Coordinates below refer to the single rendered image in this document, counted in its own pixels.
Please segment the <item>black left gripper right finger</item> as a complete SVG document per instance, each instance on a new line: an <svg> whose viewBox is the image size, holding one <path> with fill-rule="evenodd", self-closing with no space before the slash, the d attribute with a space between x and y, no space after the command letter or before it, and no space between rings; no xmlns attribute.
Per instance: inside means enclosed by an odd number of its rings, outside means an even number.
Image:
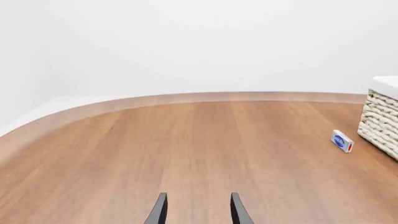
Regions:
<svg viewBox="0 0 398 224"><path fill-rule="evenodd" d="M230 212L233 224L254 224L236 192L231 193Z"/></svg>

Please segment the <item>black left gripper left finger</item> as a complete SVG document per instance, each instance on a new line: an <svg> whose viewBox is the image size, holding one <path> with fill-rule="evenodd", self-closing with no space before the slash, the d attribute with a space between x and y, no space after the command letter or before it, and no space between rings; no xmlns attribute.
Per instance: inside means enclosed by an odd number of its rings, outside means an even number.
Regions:
<svg viewBox="0 0 398 224"><path fill-rule="evenodd" d="M162 192L144 224L165 224L167 219L167 193Z"/></svg>

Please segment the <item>blue and white cream cheese box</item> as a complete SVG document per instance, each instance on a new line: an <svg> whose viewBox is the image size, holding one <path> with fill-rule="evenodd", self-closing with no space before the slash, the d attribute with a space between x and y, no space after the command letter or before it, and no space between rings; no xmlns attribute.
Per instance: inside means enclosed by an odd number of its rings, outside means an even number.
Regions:
<svg viewBox="0 0 398 224"><path fill-rule="evenodd" d="M340 130L333 130L331 141L345 153L352 152L353 150L354 141L343 134Z"/></svg>

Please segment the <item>white woven basket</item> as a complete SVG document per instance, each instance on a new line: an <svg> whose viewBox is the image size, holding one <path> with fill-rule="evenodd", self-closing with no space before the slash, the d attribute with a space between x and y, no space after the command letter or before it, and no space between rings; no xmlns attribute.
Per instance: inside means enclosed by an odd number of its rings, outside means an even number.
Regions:
<svg viewBox="0 0 398 224"><path fill-rule="evenodd" d="M398 76L371 80L358 134L398 161Z"/></svg>

